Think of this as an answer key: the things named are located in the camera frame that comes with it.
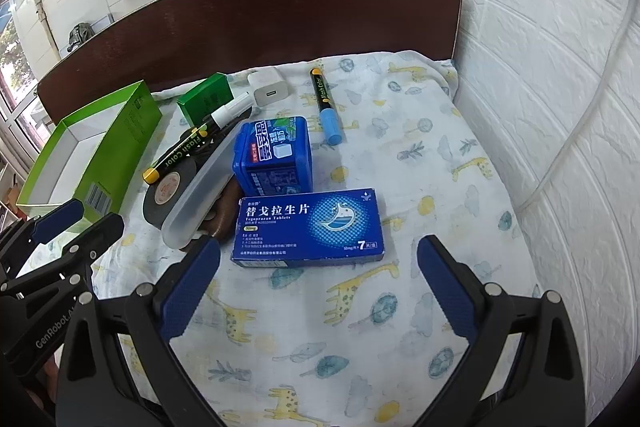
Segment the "clear plastic tube case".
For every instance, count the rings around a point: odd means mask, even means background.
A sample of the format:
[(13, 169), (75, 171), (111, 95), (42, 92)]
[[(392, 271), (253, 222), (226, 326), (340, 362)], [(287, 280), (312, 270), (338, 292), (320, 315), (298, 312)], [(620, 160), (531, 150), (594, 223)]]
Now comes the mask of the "clear plastic tube case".
[(168, 213), (160, 229), (167, 247), (180, 249), (190, 243), (232, 178), (234, 143), (241, 128), (242, 124), (237, 124), (231, 129)]

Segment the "brown wooden comb massager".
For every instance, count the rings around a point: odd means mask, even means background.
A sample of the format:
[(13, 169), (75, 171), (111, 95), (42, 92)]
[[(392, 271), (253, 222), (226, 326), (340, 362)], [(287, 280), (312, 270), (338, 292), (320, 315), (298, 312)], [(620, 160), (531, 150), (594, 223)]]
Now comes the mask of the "brown wooden comb massager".
[(232, 176), (196, 233), (213, 237), (220, 245), (228, 242), (235, 231), (242, 196), (242, 188)]

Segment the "black electrical tape roll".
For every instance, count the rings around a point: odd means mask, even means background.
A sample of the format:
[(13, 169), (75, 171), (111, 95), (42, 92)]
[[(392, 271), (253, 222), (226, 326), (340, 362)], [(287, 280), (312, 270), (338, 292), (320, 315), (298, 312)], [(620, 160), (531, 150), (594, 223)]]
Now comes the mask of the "black electrical tape roll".
[(160, 230), (186, 188), (202, 169), (204, 157), (188, 157), (165, 173), (146, 190), (142, 213), (144, 220)]

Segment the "blue medicine tablet box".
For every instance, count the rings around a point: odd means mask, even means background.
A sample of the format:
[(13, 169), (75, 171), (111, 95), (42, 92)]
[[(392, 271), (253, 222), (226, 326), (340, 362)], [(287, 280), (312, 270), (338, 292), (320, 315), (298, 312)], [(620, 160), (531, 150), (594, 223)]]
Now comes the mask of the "blue medicine tablet box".
[(300, 268), (381, 260), (384, 239), (372, 188), (240, 202), (231, 261), (243, 268)]

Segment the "blue chewing gum container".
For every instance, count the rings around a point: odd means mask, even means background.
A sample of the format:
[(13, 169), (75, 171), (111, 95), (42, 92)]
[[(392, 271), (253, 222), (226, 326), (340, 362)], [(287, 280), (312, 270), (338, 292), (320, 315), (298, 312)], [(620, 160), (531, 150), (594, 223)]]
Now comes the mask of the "blue chewing gum container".
[(314, 191), (306, 119), (292, 116), (242, 124), (234, 143), (232, 171), (246, 196)]

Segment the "black marker white cap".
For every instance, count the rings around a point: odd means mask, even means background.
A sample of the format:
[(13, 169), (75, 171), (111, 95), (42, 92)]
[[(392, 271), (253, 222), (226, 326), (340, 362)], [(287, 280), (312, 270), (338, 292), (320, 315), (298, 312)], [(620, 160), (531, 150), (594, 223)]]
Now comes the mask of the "black marker white cap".
[(170, 168), (201, 150), (234, 122), (250, 115), (253, 102), (253, 95), (250, 92), (244, 92), (217, 108), (214, 113), (207, 115), (198, 127), (184, 132), (176, 144), (171, 145), (160, 158), (153, 162), (151, 167), (142, 173), (143, 181), (148, 185), (155, 184), (168, 173)]

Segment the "small green box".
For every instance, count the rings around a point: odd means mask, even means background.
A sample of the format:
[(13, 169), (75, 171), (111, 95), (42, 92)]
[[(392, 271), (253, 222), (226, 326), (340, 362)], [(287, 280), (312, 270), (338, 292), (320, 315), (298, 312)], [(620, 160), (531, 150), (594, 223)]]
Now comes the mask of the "small green box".
[(177, 105), (191, 127), (200, 127), (207, 115), (233, 98), (227, 76), (216, 72), (180, 95)]

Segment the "white USB charger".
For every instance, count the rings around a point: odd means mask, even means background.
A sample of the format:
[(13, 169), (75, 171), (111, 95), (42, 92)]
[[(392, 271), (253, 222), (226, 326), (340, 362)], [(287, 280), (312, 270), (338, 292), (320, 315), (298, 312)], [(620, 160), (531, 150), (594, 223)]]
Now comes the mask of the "white USB charger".
[(280, 102), (290, 94), (290, 88), (285, 78), (272, 66), (250, 72), (247, 75), (247, 81), (259, 107)]

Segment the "black marker blue cap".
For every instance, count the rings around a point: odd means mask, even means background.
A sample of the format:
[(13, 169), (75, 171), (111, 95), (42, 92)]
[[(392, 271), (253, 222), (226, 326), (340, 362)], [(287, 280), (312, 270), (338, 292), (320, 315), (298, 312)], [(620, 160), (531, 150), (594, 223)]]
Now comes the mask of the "black marker blue cap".
[(326, 143), (335, 146), (343, 141), (340, 121), (336, 110), (330, 98), (328, 85), (322, 75), (321, 69), (314, 67), (310, 71), (310, 78), (314, 84), (314, 93), (316, 94), (319, 107), (320, 124), (326, 138)]

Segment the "large green open box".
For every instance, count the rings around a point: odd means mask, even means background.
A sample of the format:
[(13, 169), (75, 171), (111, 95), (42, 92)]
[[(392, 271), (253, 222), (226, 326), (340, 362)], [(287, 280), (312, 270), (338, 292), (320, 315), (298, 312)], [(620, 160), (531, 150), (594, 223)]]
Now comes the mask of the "large green open box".
[(55, 127), (17, 199), (29, 217), (76, 198), (88, 228), (117, 212), (157, 124), (160, 109), (148, 86), (130, 84), (75, 110)]

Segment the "giraffe print cloth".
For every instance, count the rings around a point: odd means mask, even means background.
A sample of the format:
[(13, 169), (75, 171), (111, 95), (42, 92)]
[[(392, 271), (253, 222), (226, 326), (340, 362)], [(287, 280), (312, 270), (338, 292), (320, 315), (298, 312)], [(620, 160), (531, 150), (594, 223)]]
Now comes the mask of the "giraffe print cloth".
[(219, 269), (172, 349), (229, 426), (409, 426), (462, 360), (416, 250), (435, 235), (482, 283), (542, 293), (510, 196), (454, 106), (457, 69), (418, 52), (279, 67), (286, 97), (254, 112), (271, 129), (306, 120), (314, 217), (291, 205), (282, 246), (337, 253)]

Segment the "metal sink faucet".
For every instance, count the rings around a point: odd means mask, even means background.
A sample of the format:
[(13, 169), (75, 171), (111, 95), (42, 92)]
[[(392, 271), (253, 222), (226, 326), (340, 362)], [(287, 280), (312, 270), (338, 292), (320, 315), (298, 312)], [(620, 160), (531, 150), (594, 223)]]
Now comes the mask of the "metal sink faucet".
[(89, 23), (78, 23), (68, 34), (67, 52), (72, 53), (85, 42), (90, 40), (96, 33)]

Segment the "dark wooden headboard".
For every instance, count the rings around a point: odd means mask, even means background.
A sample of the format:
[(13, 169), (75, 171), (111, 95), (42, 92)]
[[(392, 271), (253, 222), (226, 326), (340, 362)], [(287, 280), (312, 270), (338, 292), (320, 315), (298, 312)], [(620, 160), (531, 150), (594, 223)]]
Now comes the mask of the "dark wooden headboard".
[(153, 91), (214, 72), (413, 50), (454, 56), (462, 0), (156, 0), (102, 30), (37, 88), (53, 120), (128, 84)]

